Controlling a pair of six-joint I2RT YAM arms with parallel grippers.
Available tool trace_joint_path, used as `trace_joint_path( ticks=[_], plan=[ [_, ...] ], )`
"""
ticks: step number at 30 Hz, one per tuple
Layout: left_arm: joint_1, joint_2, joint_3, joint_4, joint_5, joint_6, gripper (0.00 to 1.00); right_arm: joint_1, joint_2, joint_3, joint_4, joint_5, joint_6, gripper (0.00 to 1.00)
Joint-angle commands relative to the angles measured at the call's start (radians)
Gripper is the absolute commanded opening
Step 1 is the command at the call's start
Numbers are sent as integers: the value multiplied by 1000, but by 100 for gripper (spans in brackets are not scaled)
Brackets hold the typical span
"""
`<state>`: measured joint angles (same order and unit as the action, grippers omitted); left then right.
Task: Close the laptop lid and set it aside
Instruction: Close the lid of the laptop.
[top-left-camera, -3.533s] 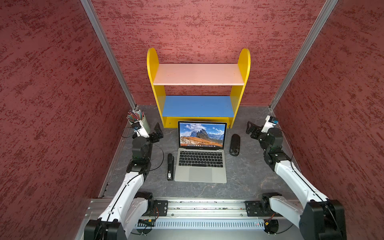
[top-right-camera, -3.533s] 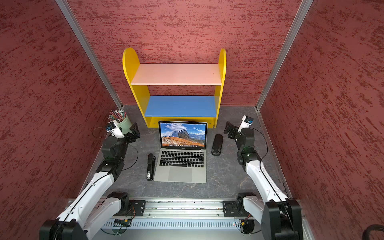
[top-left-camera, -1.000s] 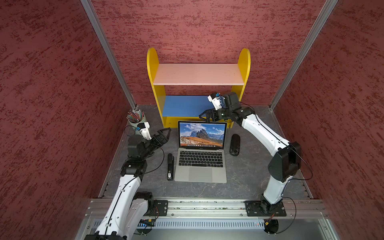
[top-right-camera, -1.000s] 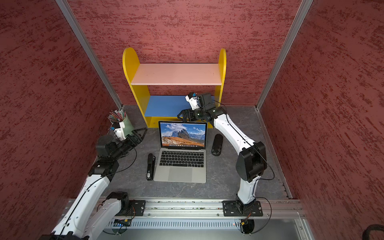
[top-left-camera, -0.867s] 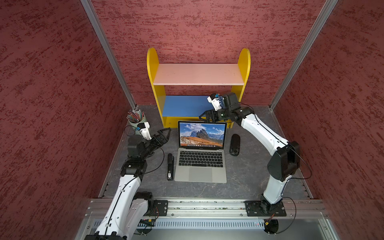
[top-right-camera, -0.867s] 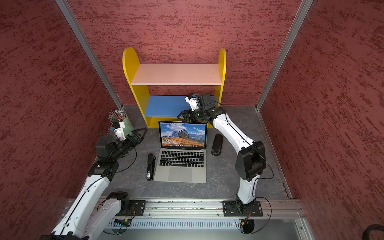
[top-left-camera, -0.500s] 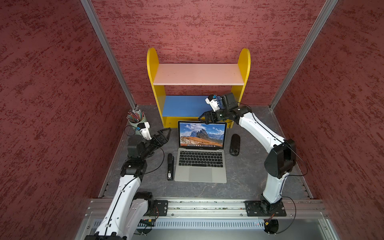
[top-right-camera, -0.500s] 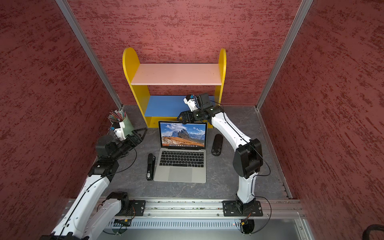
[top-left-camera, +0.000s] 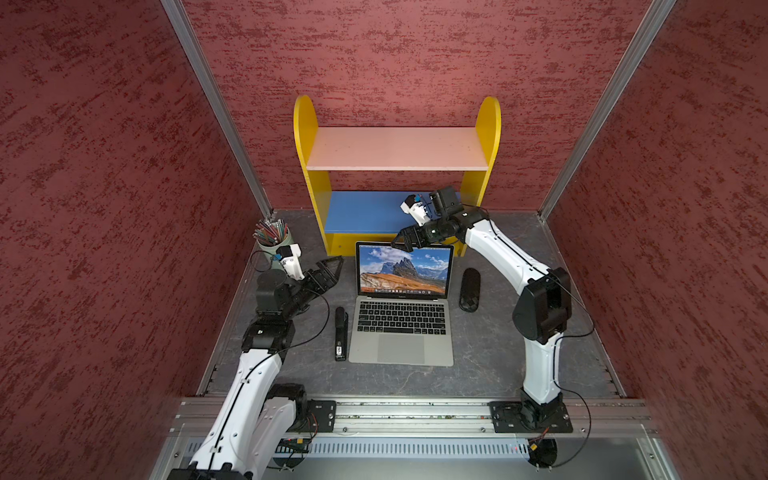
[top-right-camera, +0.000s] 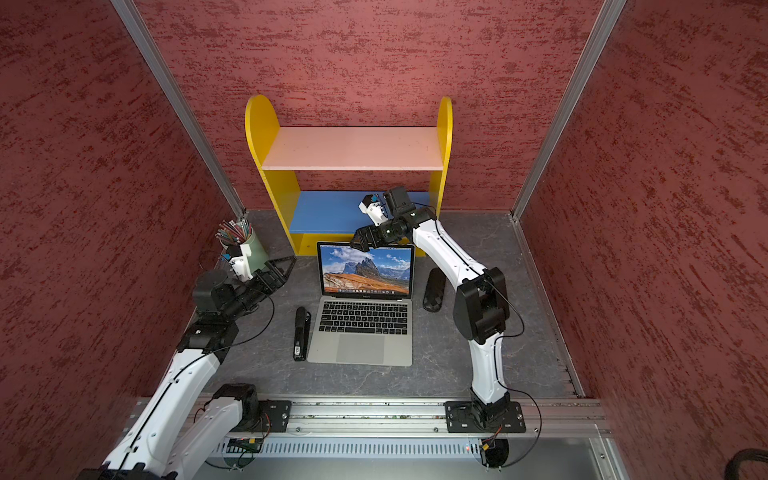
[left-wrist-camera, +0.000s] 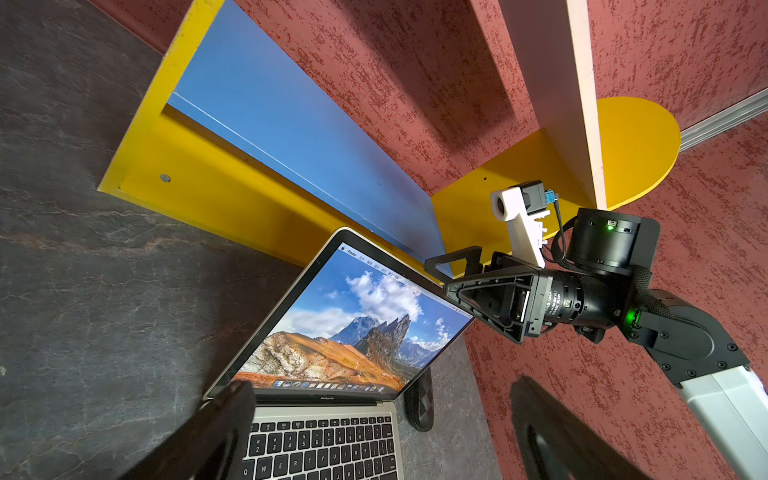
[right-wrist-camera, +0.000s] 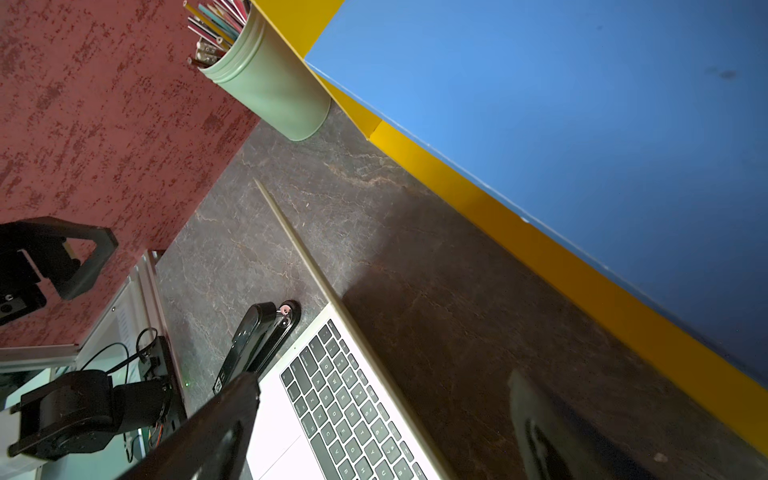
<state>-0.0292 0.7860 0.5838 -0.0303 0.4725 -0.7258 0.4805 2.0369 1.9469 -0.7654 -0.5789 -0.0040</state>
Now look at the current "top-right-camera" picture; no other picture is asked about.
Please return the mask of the silver laptop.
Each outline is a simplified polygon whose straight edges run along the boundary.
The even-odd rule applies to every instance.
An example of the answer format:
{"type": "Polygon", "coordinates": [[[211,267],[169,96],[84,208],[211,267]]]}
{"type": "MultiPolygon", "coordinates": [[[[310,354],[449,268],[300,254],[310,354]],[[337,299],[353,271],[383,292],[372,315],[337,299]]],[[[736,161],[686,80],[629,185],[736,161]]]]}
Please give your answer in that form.
{"type": "Polygon", "coordinates": [[[409,367],[413,362],[415,247],[368,252],[319,242],[321,297],[307,360],[409,367]]]}

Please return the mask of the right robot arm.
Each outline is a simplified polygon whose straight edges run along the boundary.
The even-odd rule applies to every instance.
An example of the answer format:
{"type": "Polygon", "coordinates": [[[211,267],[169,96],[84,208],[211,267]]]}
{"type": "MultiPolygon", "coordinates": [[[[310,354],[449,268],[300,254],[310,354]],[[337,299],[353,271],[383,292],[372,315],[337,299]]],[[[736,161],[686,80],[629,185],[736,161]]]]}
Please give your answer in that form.
{"type": "Polygon", "coordinates": [[[468,341],[471,355],[470,412],[479,427],[496,427],[511,404],[510,394],[502,386],[499,345],[510,316],[504,274],[474,260],[427,207],[408,206],[389,214],[380,201],[367,197],[358,208],[372,224],[356,230],[352,248],[368,252],[407,239],[431,258],[454,288],[454,324],[468,341]]]}

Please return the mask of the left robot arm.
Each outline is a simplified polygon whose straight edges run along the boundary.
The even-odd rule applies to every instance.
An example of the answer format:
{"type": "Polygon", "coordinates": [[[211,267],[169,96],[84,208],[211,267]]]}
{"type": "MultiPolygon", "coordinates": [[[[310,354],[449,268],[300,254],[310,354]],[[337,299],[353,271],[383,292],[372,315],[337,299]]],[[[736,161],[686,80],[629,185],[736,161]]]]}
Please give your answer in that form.
{"type": "Polygon", "coordinates": [[[79,478],[191,479],[229,433],[255,427],[262,418],[256,389],[235,383],[224,385],[207,412],[183,428],[203,387],[240,345],[238,319],[271,300],[295,263],[293,256],[269,260],[246,280],[224,269],[200,274],[192,293],[194,320],[163,380],[102,465],[82,470],[79,478]]]}

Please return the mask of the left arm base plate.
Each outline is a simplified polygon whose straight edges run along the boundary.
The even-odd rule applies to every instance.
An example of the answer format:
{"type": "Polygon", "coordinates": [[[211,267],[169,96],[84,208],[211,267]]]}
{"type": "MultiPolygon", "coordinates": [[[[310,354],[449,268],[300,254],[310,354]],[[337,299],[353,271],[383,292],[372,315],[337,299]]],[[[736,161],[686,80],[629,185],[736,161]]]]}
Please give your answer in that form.
{"type": "Polygon", "coordinates": [[[290,419],[292,402],[288,400],[260,400],[257,407],[247,406],[234,432],[285,433],[290,419]]]}

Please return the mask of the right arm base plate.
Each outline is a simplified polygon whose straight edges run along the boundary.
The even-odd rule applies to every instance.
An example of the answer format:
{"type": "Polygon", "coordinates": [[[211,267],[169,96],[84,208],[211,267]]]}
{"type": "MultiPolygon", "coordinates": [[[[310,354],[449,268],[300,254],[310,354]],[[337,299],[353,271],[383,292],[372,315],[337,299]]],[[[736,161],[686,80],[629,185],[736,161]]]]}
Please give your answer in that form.
{"type": "Polygon", "coordinates": [[[476,401],[447,401],[444,404],[449,433],[522,434],[527,431],[519,402],[502,399],[484,405],[476,401]]]}

